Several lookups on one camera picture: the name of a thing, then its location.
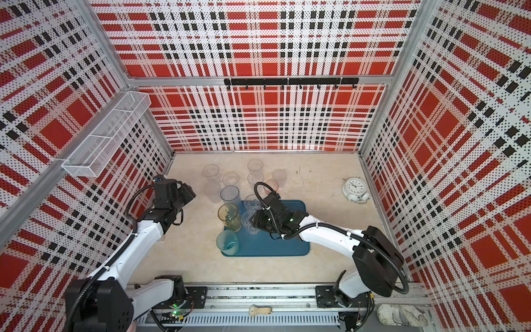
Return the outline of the pink plastic cup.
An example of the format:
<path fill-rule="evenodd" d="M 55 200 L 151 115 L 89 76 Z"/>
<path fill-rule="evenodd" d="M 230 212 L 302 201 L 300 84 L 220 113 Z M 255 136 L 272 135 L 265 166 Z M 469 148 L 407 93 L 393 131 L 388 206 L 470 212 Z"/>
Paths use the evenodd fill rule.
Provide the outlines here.
<path fill-rule="evenodd" d="M 273 189 L 275 192 L 279 189 L 279 184 L 273 179 L 267 180 L 265 182 L 266 186 L 264 187 L 264 191 L 266 194 L 271 193 L 271 189 Z"/>

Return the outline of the yellow plastic cup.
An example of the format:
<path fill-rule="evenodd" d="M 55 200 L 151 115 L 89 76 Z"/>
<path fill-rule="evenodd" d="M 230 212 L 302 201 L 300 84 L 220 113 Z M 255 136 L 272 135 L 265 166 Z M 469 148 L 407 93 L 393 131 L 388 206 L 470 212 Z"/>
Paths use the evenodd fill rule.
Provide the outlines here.
<path fill-rule="evenodd" d="M 224 224 L 225 228 L 233 232 L 239 232 L 241 229 L 241 216 L 239 207 L 234 203 L 224 203 L 217 212 L 218 218 Z"/>

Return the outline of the clear cup back centre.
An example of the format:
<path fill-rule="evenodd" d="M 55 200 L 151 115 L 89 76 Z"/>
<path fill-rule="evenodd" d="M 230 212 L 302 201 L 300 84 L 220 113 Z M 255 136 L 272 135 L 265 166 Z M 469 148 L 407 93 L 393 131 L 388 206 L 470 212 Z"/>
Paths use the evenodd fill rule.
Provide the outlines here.
<path fill-rule="evenodd" d="M 250 173 L 262 173 L 264 169 L 264 163 L 259 159 L 252 159 L 247 164 Z"/>

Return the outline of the clear cup back left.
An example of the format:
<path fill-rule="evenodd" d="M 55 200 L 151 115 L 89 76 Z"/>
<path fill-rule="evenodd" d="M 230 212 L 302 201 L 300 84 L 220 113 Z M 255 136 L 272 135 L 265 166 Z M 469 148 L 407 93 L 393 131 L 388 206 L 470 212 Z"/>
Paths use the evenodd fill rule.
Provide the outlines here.
<path fill-rule="evenodd" d="M 219 182 L 220 169 L 216 164 L 206 165 L 203 168 L 202 174 L 208 181 Z"/>

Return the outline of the clear faceted cup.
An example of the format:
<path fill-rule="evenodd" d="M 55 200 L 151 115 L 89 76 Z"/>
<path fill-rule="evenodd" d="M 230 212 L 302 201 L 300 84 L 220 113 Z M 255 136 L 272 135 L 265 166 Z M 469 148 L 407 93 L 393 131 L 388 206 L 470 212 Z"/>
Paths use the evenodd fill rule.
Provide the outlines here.
<path fill-rule="evenodd" d="M 261 208 L 261 203 L 255 194 L 248 195 L 243 202 L 246 210 L 258 210 Z"/>
<path fill-rule="evenodd" d="M 256 228 L 253 224 L 254 215 L 257 211 L 257 209 L 247 210 L 241 217 L 242 226 L 249 235 L 257 235 L 260 232 L 260 229 Z"/>

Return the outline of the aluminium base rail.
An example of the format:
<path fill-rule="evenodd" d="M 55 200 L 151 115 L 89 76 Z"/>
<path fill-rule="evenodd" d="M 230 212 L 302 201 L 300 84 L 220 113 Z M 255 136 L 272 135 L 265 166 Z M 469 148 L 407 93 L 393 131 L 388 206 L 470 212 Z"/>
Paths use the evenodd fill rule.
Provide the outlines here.
<path fill-rule="evenodd" d="M 154 313 L 137 320 L 139 327 L 163 325 L 183 331 L 186 327 L 204 326 L 348 326 L 366 322 L 366 312 L 374 313 L 381 304 L 411 305 L 431 317 L 427 292 L 419 283 L 409 293 L 391 297 L 359 295 L 351 307 L 334 303 L 333 284 L 256 284 L 256 283 L 190 283 L 186 289 L 192 300 L 180 306 L 160 305 Z M 249 316 L 249 308 L 270 307 L 271 315 Z"/>

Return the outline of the blue textured plastic cup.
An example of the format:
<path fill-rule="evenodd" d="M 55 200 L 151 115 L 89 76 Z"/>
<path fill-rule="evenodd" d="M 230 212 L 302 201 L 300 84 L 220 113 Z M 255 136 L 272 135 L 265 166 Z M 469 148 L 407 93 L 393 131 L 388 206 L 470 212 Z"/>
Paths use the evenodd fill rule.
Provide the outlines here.
<path fill-rule="evenodd" d="M 225 186 L 220 192 L 220 197 L 224 203 L 235 204 L 238 208 L 241 205 L 240 189 L 235 185 Z"/>

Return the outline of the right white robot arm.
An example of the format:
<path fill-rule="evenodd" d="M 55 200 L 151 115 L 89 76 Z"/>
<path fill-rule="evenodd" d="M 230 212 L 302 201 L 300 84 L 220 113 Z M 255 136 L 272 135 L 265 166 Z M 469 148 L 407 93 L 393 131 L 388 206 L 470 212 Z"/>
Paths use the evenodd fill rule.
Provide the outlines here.
<path fill-rule="evenodd" d="M 409 293 L 402 271 L 405 259 L 379 228 L 351 230 L 326 223 L 307 212 L 290 210 L 274 192 L 259 203 L 251 218 L 253 227 L 282 240 L 316 243 L 352 260 L 355 269 L 341 272 L 333 287 L 335 304 L 351 307 L 356 297 L 372 293 L 382 297 Z"/>

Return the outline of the black hook rail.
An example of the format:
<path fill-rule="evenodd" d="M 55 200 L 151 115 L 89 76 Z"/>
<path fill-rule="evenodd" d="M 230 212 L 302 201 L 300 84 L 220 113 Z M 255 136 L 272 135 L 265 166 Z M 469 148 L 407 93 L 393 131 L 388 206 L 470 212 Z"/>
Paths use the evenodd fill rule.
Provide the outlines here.
<path fill-rule="evenodd" d="M 251 86 L 304 86 L 304 85 L 352 85 L 355 86 L 360 82 L 359 77 L 328 77 L 328 78 L 316 78 L 316 77 L 286 77 L 286 78 L 231 78 L 225 79 L 225 86 L 227 87 L 251 87 Z"/>

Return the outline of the frosted clear cup left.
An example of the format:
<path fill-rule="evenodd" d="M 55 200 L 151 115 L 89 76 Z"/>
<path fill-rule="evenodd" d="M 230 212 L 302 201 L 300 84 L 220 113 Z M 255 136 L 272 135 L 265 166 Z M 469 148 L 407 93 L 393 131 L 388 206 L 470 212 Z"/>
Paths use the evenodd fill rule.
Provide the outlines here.
<path fill-rule="evenodd" d="M 221 186 L 218 182 L 208 181 L 203 188 L 203 192 L 212 203 L 221 202 Z"/>

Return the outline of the green textured plastic cup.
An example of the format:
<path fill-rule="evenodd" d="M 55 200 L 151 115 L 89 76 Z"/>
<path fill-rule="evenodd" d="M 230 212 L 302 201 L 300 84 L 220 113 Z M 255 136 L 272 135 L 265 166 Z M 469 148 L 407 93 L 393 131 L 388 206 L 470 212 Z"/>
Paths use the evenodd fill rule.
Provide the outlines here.
<path fill-rule="evenodd" d="M 235 256 L 240 249 L 239 239 L 232 230 L 224 230 L 216 239 L 217 248 L 226 256 Z"/>

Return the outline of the clear cup centre front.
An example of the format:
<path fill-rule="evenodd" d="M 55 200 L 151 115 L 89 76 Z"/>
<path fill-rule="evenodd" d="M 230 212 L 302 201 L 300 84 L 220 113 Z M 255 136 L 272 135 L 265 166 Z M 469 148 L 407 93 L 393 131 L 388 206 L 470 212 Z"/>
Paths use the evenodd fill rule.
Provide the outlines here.
<path fill-rule="evenodd" d="M 258 182 L 264 182 L 264 175 L 261 172 L 250 173 L 247 180 L 251 186 L 254 186 Z"/>

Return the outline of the clear cup middle row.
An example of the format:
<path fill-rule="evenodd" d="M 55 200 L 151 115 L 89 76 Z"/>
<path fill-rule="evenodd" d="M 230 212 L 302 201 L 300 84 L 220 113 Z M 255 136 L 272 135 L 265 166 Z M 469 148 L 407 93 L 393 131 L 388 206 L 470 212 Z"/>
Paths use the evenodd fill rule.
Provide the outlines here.
<path fill-rule="evenodd" d="M 225 174 L 222 178 L 222 182 L 225 186 L 235 186 L 239 185 L 240 177 L 236 172 L 229 172 Z"/>

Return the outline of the crumpled white cloth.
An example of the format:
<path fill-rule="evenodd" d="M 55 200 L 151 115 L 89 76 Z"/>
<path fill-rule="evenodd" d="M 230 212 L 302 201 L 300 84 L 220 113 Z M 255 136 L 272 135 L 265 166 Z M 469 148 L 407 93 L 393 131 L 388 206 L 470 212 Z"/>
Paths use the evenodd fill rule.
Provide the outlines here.
<path fill-rule="evenodd" d="M 428 326 L 424 313 L 411 305 L 381 304 L 377 308 L 377 317 L 387 326 Z"/>

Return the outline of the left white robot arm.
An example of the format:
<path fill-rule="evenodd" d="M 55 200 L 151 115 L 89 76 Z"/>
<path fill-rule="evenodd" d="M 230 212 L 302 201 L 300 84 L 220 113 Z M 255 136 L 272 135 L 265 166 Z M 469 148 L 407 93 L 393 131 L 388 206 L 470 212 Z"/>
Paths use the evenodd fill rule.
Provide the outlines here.
<path fill-rule="evenodd" d="M 148 189 L 154 190 L 152 207 L 136 218 L 130 210 L 139 193 Z M 66 289 L 65 331 L 128 331 L 137 318 L 159 304 L 180 306 L 192 299 L 180 275 L 160 275 L 133 290 L 127 285 L 151 247 L 172 226 L 183 223 L 183 208 L 195 197 L 188 184 L 163 175 L 132 196 L 124 213 L 133 226 L 129 236 L 94 272 Z"/>

